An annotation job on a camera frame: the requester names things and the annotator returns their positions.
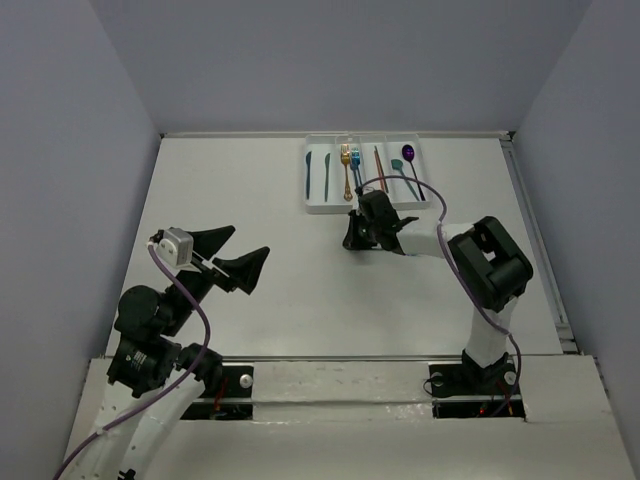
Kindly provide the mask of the teal metal spoon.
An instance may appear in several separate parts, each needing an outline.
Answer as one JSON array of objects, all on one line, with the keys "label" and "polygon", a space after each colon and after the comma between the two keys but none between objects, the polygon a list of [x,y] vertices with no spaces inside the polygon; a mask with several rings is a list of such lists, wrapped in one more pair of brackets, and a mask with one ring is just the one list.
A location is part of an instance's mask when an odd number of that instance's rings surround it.
[{"label": "teal metal spoon", "polygon": [[397,158],[393,158],[391,160],[391,167],[392,170],[403,179],[405,185],[407,186],[408,190],[411,192],[412,196],[414,197],[414,199],[416,201],[420,200],[420,197],[418,195],[418,193],[416,192],[416,190],[414,189],[412,182],[409,180],[409,178],[405,175],[404,170],[403,170],[403,161]]}]

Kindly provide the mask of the blue metal fork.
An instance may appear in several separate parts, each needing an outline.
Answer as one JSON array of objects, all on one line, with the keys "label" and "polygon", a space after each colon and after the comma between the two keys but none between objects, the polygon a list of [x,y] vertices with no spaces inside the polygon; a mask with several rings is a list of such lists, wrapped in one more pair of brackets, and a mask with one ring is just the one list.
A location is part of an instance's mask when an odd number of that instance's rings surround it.
[{"label": "blue metal fork", "polygon": [[356,184],[357,186],[362,186],[363,178],[360,170],[361,154],[360,154],[360,150],[357,147],[354,147],[351,150],[351,164],[352,164],[352,170],[355,175]]},{"label": "blue metal fork", "polygon": [[349,154],[350,154],[350,168],[353,173],[354,183],[355,183],[355,186],[359,188],[362,185],[362,179],[361,179],[361,174],[359,170],[360,162],[361,162],[360,151],[357,147],[353,147],[350,149]]}]

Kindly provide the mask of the ornate gold fork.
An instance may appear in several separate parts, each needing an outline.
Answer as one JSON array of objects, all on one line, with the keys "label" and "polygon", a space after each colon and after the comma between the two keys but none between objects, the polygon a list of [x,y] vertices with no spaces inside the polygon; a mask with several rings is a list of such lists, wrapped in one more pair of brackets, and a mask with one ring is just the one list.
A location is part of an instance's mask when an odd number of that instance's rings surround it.
[{"label": "ornate gold fork", "polygon": [[347,144],[342,144],[340,146],[340,162],[344,169],[344,193],[343,198],[346,202],[351,202],[353,199],[353,194],[350,187],[349,181],[349,170],[350,170],[350,153],[349,146]]}]

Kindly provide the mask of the purple metal spoon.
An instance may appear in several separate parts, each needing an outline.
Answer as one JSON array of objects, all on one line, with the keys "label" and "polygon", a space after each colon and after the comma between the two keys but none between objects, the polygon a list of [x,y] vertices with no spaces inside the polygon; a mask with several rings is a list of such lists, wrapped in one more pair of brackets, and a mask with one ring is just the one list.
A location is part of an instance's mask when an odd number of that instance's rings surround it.
[{"label": "purple metal spoon", "polygon": [[[413,174],[413,177],[415,180],[418,179],[418,175],[414,166],[414,160],[415,160],[415,149],[411,144],[405,144],[402,146],[401,148],[401,155],[404,161],[408,162]],[[422,190],[422,187],[420,184],[417,184],[418,186],[418,191],[419,191],[419,197],[421,201],[425,201],[426,197],[424,195],[424,192]]]}]

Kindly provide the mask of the teal metal knife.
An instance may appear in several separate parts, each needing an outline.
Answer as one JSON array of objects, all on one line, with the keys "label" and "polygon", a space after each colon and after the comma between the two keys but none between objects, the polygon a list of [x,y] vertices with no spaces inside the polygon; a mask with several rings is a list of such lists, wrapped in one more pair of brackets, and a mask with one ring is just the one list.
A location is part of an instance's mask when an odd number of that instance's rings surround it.
[{"label": "teal metal knife", "polygon": [[327,153],[324,157],[324,189],[323,189],[324,203],[327,203],[329,198],[330,165],[331,165],[331,153]]},{"label": "teal metal knife", "polygon": [[312,151],[308,151],[305,155],[305,200],[310,199],[311,193],[311,163],[312,163]]}]

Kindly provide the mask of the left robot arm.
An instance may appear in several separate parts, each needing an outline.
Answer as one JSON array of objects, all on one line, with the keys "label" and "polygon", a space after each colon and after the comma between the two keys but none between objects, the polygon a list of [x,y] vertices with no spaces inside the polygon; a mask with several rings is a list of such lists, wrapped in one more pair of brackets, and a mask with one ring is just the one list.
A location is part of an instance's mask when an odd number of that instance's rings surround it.
[{"label": "left robot arm", "polygon": [[177,422],[200,397],[213,419],[247,419],[251,408],[226,404],[250,397],[253,369],[226,366],[211,350],[212,328],[201,307],[214,287],[251,294],[270,249],[233,260],[217,253],[232,225],[161,229],[146,249],[170,286],[145,285],[120,297],[113,328],[119,342],[107,370],[103,400],[89,436],[64,460],[58,479],[142,479]]}]

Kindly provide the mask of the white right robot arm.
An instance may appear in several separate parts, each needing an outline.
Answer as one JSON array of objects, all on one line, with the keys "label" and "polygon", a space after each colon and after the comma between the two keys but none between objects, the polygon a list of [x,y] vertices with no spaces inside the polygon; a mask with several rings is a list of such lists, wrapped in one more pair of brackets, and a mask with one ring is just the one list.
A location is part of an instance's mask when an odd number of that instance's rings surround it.
[{"label": "white right robot arm", "polygon": [[379,247],[401,256],[441,258],[474,305],[469,340],[463,349],[462,384],[482,392],[497,378],[494,366],[505,361],[511,316],[517,299],[533,277],[533,267],[503,224],[485,216],[469,224],[438,221],[417,227],[414,216],[402,218],[380,190],[358,193],[348,214],[343,247],[364,251]]}]

